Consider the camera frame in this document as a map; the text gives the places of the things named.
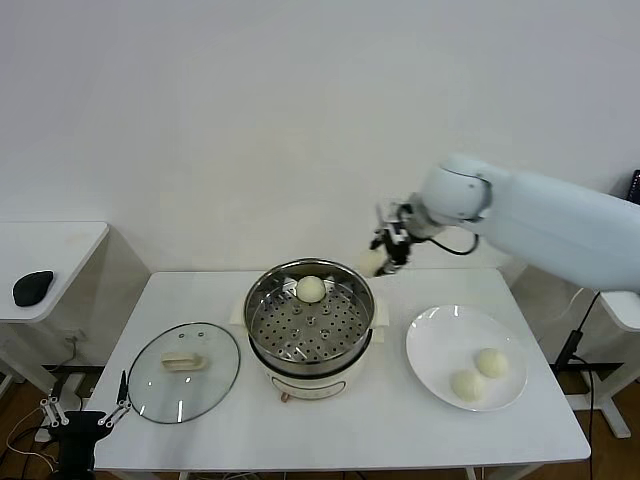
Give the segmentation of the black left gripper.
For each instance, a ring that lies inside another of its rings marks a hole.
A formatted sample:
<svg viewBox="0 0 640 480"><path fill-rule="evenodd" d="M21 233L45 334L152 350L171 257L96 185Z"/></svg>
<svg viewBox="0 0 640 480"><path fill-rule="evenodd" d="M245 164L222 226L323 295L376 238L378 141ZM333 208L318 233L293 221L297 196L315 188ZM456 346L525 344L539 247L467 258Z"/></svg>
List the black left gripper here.
<svg viewBox="0 0 640 480"><path fill-rule="evenodd" d="M57 466L53 479L94 479L95 447L108 435L107 426L115 426L131 409L127 373L122 371L116 396L116 406L108 414L102 411L69 411L61 404L63 384L55 383L49 395L40 401L52 429L52 439L58 444Z"/></svg>

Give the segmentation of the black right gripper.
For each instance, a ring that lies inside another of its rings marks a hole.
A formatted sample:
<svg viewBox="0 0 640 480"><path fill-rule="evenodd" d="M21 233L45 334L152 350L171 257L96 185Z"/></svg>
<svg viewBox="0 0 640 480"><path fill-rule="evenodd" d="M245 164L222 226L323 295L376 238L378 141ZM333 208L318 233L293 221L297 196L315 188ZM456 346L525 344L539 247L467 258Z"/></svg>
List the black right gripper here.
<svg viewBox="0 0 640 480"><path fill-rule="evenodd" d="M379 249L382 260L375 270L376 276L396 274L408 263L409 244L418 242L418 238L409 231L413 214L414 209L408 201L392 200L377 205L378 226L369 245L370 250L382 246Z"/></svg>

